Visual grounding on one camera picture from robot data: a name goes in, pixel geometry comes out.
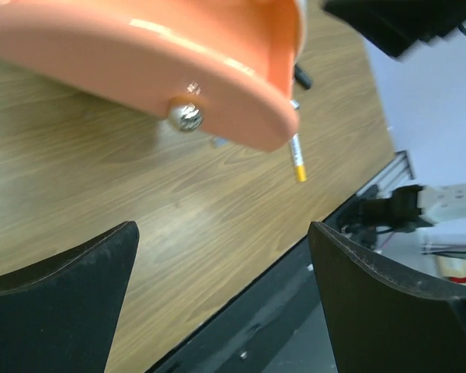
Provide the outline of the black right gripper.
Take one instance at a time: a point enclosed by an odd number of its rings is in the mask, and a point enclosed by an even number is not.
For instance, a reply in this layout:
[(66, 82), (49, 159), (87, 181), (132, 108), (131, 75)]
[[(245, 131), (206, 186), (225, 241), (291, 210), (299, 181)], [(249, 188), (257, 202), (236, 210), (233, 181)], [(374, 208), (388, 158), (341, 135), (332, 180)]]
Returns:
[(466, 36), (466, 0), (324, 1), (322, 10), (344, 22), (390, 58), (400, 58), (414, 44)]

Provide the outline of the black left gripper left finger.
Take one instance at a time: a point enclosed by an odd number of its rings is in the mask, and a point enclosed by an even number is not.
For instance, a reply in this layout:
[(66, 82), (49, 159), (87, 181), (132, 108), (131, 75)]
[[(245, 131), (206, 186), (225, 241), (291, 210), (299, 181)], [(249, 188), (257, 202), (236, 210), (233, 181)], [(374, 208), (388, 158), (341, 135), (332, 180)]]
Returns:
[(139, 230), (125, 221), (0, 276), (0, 372), (102, 372)]

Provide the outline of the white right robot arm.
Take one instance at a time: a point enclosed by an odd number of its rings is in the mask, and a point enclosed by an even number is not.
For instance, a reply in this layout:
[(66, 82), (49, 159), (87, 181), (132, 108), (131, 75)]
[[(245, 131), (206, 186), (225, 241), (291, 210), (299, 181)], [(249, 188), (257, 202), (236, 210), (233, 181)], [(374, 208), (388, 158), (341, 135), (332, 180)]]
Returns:
[[(466, 37), (466, 1), (325, 1), (322, 10), (346, 23), (390, 58), (399, 59), (421, 42)], [(411, 233), (466, 218), (466, 183), (401, 186), (386, 198), (356, 197), (335, 227), (368, 249), (386, 233)]]

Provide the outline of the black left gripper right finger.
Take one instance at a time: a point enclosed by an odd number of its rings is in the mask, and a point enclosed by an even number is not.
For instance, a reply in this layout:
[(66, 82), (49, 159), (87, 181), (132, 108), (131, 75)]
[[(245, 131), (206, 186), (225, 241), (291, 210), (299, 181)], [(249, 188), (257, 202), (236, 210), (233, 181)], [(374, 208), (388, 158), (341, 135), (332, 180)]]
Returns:
[(466, 286), (311, 223), (308, 242), (340, 372), (466, 372)]

